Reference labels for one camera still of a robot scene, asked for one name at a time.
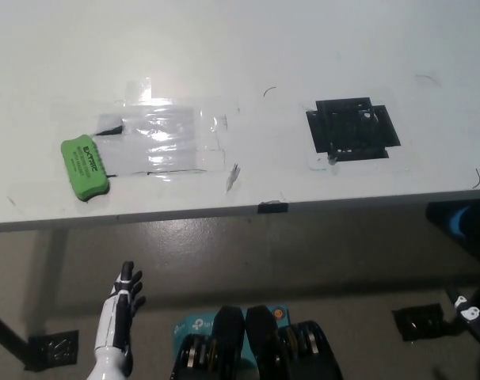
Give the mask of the white and black left hand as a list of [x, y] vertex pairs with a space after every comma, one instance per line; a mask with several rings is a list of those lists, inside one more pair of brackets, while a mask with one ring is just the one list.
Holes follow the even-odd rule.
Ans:
[[95, 364], [88, 380], [127, 379], [134, 359], [131, 327], [135, 315], [146, 298], [140, 296], [143, 273], [134, 271], [134, 263], [123, 263], [120, 274], [104, 301], [94, 345]]

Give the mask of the black and white right hand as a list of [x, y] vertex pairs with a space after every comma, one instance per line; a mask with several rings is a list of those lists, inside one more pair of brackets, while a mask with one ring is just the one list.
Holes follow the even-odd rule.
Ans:
[[449, 287], [446, 293], [453, 304], [459, 324], [480, 344], [480, 288], [469, 298], [455, 287]]

